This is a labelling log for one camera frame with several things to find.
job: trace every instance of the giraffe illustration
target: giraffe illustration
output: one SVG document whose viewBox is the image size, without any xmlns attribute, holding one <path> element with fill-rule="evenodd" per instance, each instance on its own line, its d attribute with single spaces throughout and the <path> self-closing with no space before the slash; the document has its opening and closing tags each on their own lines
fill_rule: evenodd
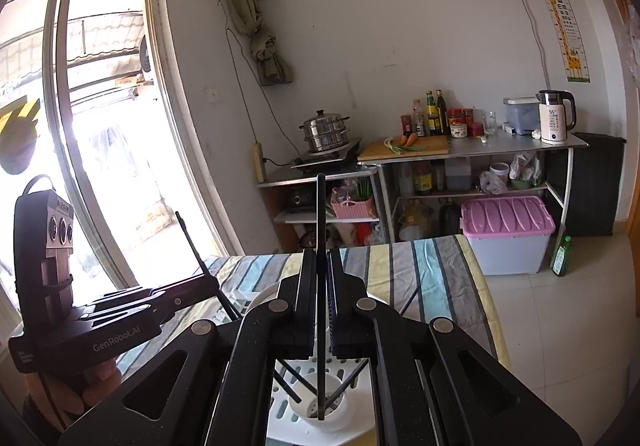
<svg viewBox="0 0 640 446">
<path fill-rule="evenodd" d="M 554 16 L 556 17 L 556 22 L 558 22 L 558 27 L 560 29 L 560 38 L 562 39 L 564 54 L 566 55 L 567 64 L 569 65 L 569 74 L 572 78 L 582 79 L 582 64 L 580 63 L 580 58 L 578 57 L 578 51 L 569 47 L 569 44 L 567 43 L 568 36 L 566 31 L 564 30 L 564 24 L 562 23 L 562 18 L 560 17 L 560 13 L 558 11 L 558 0 L 549 0 L 549 2 L 554 8 Z"/>
</svg>

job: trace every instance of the cutting board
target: cutting board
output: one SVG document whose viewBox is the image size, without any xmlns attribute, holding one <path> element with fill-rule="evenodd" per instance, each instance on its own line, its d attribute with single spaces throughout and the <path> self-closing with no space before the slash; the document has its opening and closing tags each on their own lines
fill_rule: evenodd
<svg viewBox="0 0 640 446">
<path fill-rule="evenodd" d="M 393 144 L 397 146 L 400 143 L 399 137 L 394 137 Z M 385 146 L 385 140 L 380 139 L 372 142 L 358 156 L 359 161 L 374 161 L 379 159 L 393 159 L 401 157 L 422 157 L 425 155 L 441 155 L 449 153 L 449 143 L 447 136 L 419 137 L 412 148 L 421 148 L 417 152 L 401 152 L 396 155 Z"/>
</svg>

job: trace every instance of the human hand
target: human hand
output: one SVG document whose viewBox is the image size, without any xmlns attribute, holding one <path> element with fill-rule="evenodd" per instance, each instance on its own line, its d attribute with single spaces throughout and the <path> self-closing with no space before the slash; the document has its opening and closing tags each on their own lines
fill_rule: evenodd
<svg viewBox="0 0 640 446">
<path fill-rule="evenodd" d="M 90 368 L 89 372 L 90 374 L 94 374 L 97 381 L 86 387 L 82 391 L 82 396 L 78 396 L 78 394 L 64 382 L 57 379 L 51 373 L 42 372 L 49 387 L 53 403 L 56 405 L 56 409 L 65 424 L 65 428 L 73 422 L 67 413 L 82 415 L 85 405 L 89 407 L 95 406 L 120 386 L 122 382 L 122 375 L 116 366 L 115 360 L 109 360 L 100 365 L 96 365 Z M 52 426 L 62 432 L 62 425 L 56 416 L 55 410 L 51 407 L 49 398 L 40 381 L 40 375 L 27 374 L 25 377 L 31 399 L 33 399 L 40 413 Z"/>
</svg>

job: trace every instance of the pink basket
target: pink basket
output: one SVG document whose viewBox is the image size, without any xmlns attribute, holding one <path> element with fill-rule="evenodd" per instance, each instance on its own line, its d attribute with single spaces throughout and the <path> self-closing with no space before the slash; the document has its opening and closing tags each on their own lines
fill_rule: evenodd
<svg viewBox="0 0 640 446">
<path fill-rule="evenodd" d="M 373 197 L 367 201 L 344 201 L 331 203 L 335 216 L 339 219 L 375 219 L 378 217 Z"/>
</svg>

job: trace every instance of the green curtain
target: green curtain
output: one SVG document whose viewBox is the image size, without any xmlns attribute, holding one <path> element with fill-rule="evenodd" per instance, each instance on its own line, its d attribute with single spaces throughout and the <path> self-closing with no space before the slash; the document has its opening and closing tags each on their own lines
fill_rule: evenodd
<svg viewBox="0 0 640 446">
<path fill-rule="evenodd" d="M 263 86 L 291 83 L 293 70 L 276 52 L 276 37 L 262 22 L 262 13 L 255 0 L 227 0 L 228 10 L 236 29 L 251 38 L 251 52 L 258 63 Z"/>
</svg>

